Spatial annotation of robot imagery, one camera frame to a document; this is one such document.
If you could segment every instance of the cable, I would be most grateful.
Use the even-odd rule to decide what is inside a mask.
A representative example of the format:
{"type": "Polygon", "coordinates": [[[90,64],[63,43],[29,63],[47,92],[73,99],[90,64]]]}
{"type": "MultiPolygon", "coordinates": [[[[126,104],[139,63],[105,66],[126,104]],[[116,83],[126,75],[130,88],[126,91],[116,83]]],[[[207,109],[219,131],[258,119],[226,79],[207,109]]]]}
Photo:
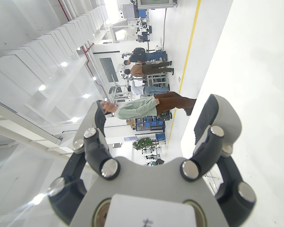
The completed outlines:
{"type": "Polygon", "coordinates": [[[165,9],[164,24],[163,24],[163,44],[162,44],[162,51],[164,51],[166,12],[167,12],[167,8],[165,9]]]}

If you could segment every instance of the blue jeans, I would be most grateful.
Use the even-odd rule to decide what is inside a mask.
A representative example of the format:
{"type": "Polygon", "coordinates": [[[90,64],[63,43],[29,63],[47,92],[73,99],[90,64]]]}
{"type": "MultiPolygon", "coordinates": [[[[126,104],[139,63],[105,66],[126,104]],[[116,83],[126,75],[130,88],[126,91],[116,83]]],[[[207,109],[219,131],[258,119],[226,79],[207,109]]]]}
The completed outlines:
{"type": "Polygon", "coordinates": [[[169,92],[167,87],[154,87],[154,86],[148,86],[144,88],[144,94],[150,95],[150,94],[164,94],[169,92]]]}
{"type": "Polygon", "coordinates": [[[166,54],[162,51],[156,51],[153,53],[146,53],[146,60],[151,61],[159,58],[166,58],[166,54]]]}

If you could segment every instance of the brown pants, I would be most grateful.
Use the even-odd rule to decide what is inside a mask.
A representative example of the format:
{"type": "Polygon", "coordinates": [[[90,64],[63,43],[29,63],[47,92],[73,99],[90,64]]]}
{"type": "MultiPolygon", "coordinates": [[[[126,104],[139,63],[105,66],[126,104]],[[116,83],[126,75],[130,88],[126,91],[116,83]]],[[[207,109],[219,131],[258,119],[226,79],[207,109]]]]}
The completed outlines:
{"type": "Polygon", "coordinates": [[[159,67],[167,67],[169,66],[169,62],[160,62],[158,64],[146,64],[142,67],[142,72],[144,74],[159,74],[159,73],[171,73],[171,68],[159,68],[159,67]]]}
{"type": "Polygon", "coordinates": [[[175,92],[168,92],[165,94],[155,95],[156,99],[159,99],[160,104],[156,105],[157,115],[160,116],[162,112],[176,108],[193,108],[196,99],[190,99],[182,97],[175,92]]]}

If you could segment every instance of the man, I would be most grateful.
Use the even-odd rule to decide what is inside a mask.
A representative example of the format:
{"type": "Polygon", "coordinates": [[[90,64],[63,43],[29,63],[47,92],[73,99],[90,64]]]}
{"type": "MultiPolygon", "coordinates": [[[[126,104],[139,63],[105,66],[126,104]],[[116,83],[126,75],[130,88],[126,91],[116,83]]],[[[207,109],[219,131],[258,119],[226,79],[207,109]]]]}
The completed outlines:
{"type": "Polygon", "coordinates": [[[143,49],[144,51],[142,51],[141,49],[142,48],[134,49],[132,54],[125,52],[122,54],[122,58],[130,55],[129,57],[130,62],[138,62],[138,61],[146,62],[146,61],[151,61],[151,60],[157,60],[159,58],[162,58],[163,61],[167,60],[166,51],[155,51],[152,53],[146,53],[145,49],[143,49]]]}
{"type": "Polygon", "coordinates": [[[154,86],[135,86],[135,82],[133,80],[129,81],[130,87],[128,88],[129,92],[132,92],[134,95],[151,95],[151,94],[164,94],[169,92],[167,87],[154,87],[154,86]]]}
{"type": "Polygon", "coordinates": [[[182,97],[175,92],[158,94],[127,102],[122,106],[115,106],[108,101],[98,100],[105,115],[114,113],[121,120],[141,118],[145,116],[160,116],[163,112],[176,108],[183,108],[190,116],[196,99],[182,97]]]}
{"type": "Polygon", "coordinates": [[[129,75],[132,74],[135,77],[145,77],[149,74],[159,74],[159,73],[172,73],[174,72],[173,68],[159,68],[159,67],[167,67],[172,64],[172,61],[168,62],[161,62],[158,64],[145,64],[140,65],[136,64],[134,65],[131,70],[125,69],[124,73],[129,75]]]}
{"type": "MultiPolygon", "coordinates": [[[[123,63],[124,63],[125,66],[130,65],[130,64],[131,64],[130,58],[129,58],[128,60],[124,61],[123,63]]],[[[143,61],[137,61],[136,63],[140,63],[140,64],[142,64],[142,65],[145,65],[145,64],[146,64],[146,63],[143,62],[143,61]]]]}

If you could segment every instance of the yellow floor line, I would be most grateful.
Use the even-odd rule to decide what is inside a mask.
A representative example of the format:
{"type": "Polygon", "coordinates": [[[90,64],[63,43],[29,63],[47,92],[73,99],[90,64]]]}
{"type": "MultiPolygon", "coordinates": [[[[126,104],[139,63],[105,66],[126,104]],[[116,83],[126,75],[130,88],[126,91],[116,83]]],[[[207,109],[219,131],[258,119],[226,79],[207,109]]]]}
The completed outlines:
{"type": "MultiPolygon", "coordinates": [[[[200,4],[201,4],[201,0],[198,0],[197,8],[196,8],[196,13],[195,13],[195,17],[194,17],[193,28],[192,28],[192,30],[191,30],[191,38],[190,38],[190,40],[189,40],[188,50],[187,50],[186,59],[185,59],[185,64],[184,64],[184,69],[183,69],[183,74],[182,74],[182,78],[181,78],[181,83],[180,83],[180,88],[179,88],[179,94],[181,93],[181,89],[182,89],[183,78],[184,78],[184,75],[185,75],[185,70],[186,70],[187,61],[188,61],[188,57],[189,57],[189,52],[190,52],[190,50],[191,50],[191,43],[192,43],[193,37],[194,37],[194,32],[195,32],[195,28],[196,28],[196,22],[197,22],[197,18],[198,18],[199,9],[200,9],[200,4]]],[[[170,141],[170,137],[171,137],[171,132],[172,132],[172,130],[173,130],[173,123],[174,123],[174,121],[175,121],[176,112],[177,112],[177,109],[175,109],[175,113],[174,113],[174,115],[173,115],[173,122],[172,122],[172,124],[171,124],[171,129],[170,129],[170,134],[169,134],[169,138],[168,138],[168,143],[167,143],[165,158],[166,158],[166,156],[167,156],[167,150],[168,150],[168,146],[169,146],[169,141],[170,141]]]]}

